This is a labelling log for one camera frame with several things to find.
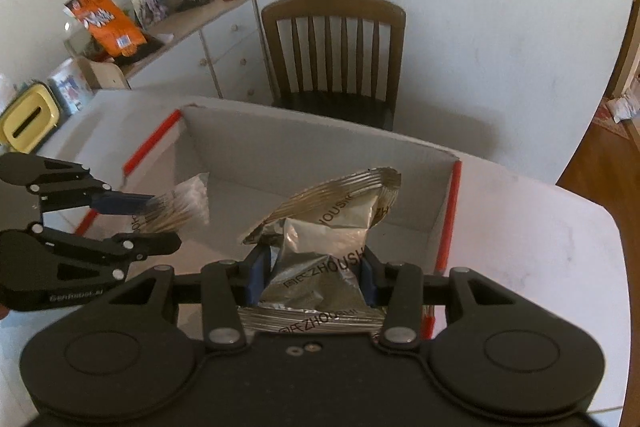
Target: wooden chair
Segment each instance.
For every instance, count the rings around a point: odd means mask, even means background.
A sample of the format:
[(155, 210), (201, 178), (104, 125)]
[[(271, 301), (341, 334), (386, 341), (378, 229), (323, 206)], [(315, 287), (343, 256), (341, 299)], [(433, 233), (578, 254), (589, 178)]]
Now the wooden chair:
[[(324, 70), (326, 91), (318, 89), (318, 47), (314, 17), (324, 18)], [(332, 17), (340, 18), (340, 86), (334, 86), (334, 45)], [(308, 27), (308, 58), (311, 90), (305, 90), (303, 61), (297, 19), (306, 18)], [(355, 64), (349, 64), (347, 19), (356, 19)], [(278, 30), (278, 21), (290, 20), (297, 92), (292, 92), (285, 55)], [(373, 22), (371, 48), (370, 94), (362, 93), (364, 32), (363, 21)], [(262, 24), (271, 54), (274, 73), (280, 89), (280, 99), (274, 105), (321, 116), (348, 120), (391, 130), (398, 97), (398, 82), (402, 62), (402, 45), (406, 14), (385, 0), (279, 0), (262, 10)], [(380, 25), (390, 26), (388, 68), (384, 99), (376, 98), (380, 61)], [(349, 67), (355, 67), (355, 93), (347, 92)]]

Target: wooden shelf top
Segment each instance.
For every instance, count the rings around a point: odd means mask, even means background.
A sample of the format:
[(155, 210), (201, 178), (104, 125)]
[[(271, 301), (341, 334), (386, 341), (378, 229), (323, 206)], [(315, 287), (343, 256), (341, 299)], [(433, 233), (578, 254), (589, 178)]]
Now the wooden shelf top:
[(174, 35), (174, 39), (156, 53), (143, 58), (135, 64), (120, 68), (125, 78), (129, 79), (136, 73), (139, 73), (143, 68), (156, 60), (156, 58), (182, 42), (189, 35), (247, 1), (252, 0), (233, 0), (227, 2), (223, 0), (215, 0), (206, 6), (200, 6), (184, 12), (175, 13), (159, 22), (148, 32), (153, 36), (157, 36), (162, 33), (172, 33)]

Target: chair backrest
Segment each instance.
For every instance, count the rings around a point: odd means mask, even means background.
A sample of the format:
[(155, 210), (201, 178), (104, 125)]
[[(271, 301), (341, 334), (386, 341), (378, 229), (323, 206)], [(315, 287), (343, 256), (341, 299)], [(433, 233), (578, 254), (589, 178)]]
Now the chair backrest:
[[(269, 46), (274, 73), (281, 95), (291, 92), (285, 55), (278, 29), (279, 21), (288, 21), (291, 25), (293, 62), (295, 64), (298, 90), (304, 91), (303, 58), (301, 54), (298, 19), (306, 19), (308, 38), (308, 59), (311, 87), (318, 90), (318, 46), (314, 18), (324, 18), (324, 71), (326, 89), (329, 92), (341, 90), (347, 92), (349, 77), (349, 39), (347, 20), (356, 19), (355, 45), (355, 92), (362, 94), (364, 63), (364, 23), (372, 22), (370, 94), (376, 97), (378, 91), (378, 71), (380, 61), (380, 25), (389, 26), (388, 67), (386, 68), (386, 103), (391, 111), (396, 109), (398, 82), (402, 63), (402, 46), (404, 43), (404, 26), (406, 14), (404, 10), (385, 0), (279, 0), (262, 10), (262, 24)], [(340, 19), (340, 88), (334, 86), (334, 42), (331, 32), (331, 18)]]

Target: white box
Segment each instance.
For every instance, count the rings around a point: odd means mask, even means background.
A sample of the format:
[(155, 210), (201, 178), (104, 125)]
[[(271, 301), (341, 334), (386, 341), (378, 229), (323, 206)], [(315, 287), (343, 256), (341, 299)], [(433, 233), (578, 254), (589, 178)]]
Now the white box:
[[(397, 169), (402, 185), (385, 220), (370, 230), (367, 246), (383, 262), (444, 272), (462, 169), (456, 156), (424, 143), (381, 141), (337, 126), (183, 107), (123, 166), (124, 181), (118, 188), (162, 194), (209, 172), (210, 224), (183, 237), (176, 253), (132, 263), (129, 276), (156, 264), (170, 264), (184, 274), (197, 273), (213, 261), (244, 259), (252, 247), (240, 244), (241, 235), (287, 198), (332, 178), (380, 166)], [(76, 233), (103, 239), (126, 231), (127, 219), (89, 212)], [(182, 315), (179, 324), (185, 324)], [(426, 336), (431, 327), (433, 323), (426, 326)]]

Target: chair seat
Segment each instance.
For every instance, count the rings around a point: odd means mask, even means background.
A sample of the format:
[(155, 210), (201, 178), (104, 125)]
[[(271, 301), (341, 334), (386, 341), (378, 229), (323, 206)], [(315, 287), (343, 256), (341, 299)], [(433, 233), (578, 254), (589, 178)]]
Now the chair seat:
[(292, 92), (273, 107), (327, 116), (391, 131), (393, 114), (382, 100), (362, 94), (326, 91)]

